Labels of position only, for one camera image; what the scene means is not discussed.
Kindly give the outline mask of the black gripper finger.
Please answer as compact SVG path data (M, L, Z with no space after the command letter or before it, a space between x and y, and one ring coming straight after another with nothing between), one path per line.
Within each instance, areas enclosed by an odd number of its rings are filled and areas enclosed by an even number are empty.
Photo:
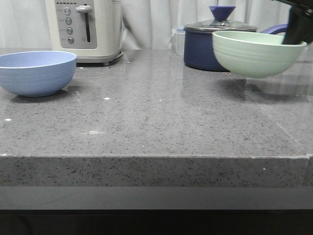
M287 31L282 44L308 45L313 42L313 1L312 0L278 0L290 5Z

